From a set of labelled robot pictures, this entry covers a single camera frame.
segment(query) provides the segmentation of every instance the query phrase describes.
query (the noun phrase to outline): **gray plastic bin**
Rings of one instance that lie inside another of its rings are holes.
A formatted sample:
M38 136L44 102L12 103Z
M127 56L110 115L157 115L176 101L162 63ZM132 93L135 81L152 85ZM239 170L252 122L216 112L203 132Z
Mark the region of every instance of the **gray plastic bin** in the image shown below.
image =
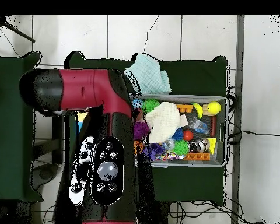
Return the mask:
M219 102L221 105L221 111L216 115L216 147L215 152L211 155L211 160L166 160L166 161L154 161L152 166L154 167L168 167L168 166L188 166L188 167L222 167L227 163L227 135L228 135L228 111L229 111L229 102L225 97L216 97L216 96L193 96L193 95L174 95L174 94L143 94L140 95L130 95L130 99L156 99L161 102L171 102L174 104L190 104L191 102L196 102L200 105L207 104L210 102ZM193 115L198 115L196 109L192 110ZM202 122L206 123L208 128L211 126L211 119L208 116L202 116L200 119ZM190 130L188 127L183 127L183 130ZM199 138L210 138L209 134L200 134L195 131L192 131L193 139Z

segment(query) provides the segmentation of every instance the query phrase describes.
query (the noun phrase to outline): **dark green mat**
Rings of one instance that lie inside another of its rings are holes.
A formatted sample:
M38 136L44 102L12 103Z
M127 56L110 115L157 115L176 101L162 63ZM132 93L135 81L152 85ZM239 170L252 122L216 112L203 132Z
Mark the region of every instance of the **dark green mat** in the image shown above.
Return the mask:
M68 61L70 68L118 69L121 72L134 62L114 59L85 59L76 52ZM226 96L224 57L213 61L162 61L168 73L173 95ZM75 119L71 118L71 140L75 141ZM155 195L158 201L213 200L223 205L223 168L168 167L153 168Z
M0 200L42 201L30 186L33 110L20 97L19 79L40 53L0 57Z

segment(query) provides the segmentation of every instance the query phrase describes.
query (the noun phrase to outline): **green spiky ball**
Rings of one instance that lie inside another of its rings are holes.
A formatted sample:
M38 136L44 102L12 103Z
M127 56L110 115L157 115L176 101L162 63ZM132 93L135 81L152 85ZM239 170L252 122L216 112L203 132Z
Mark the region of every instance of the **green spiky ball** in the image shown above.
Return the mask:
M176 141L172 151L177 155L186 155L189 152L188 143L185 140Z
M160 103L155 100L155 99L149 99L149 100L145 100L144 101L144 113L149 113L151 112L153 109L155 109Z

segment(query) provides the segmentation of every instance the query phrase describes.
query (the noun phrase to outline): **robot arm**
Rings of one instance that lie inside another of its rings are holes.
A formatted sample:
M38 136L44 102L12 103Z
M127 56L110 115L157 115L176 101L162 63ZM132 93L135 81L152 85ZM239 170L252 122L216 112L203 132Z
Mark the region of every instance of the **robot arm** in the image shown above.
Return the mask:
M101 114L91 115L89 130L76 151L69 197L85 212L94 205L102 208L100 219L84 214L83 224L135 223L132 110L121 73L112 69L35 69L22 76L19 89L24 102L36 110L103 106Z

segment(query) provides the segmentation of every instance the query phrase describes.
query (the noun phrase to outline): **purple toy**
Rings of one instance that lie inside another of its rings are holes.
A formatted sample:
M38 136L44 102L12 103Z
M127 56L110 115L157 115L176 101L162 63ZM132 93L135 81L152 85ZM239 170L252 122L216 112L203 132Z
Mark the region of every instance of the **purple toy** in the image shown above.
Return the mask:
M141 140L146 137L150 132L150 129L145 122L136 122L134 125L134 139Z
M147 147L144 148L143 150L143 154L146 156L146 157L150 157L152 160L155 160L156 157L158 155L161 155L165 152L165 150L163 149L162 146L160 146L158 143L152 143L150 145L150 148L148 149Z

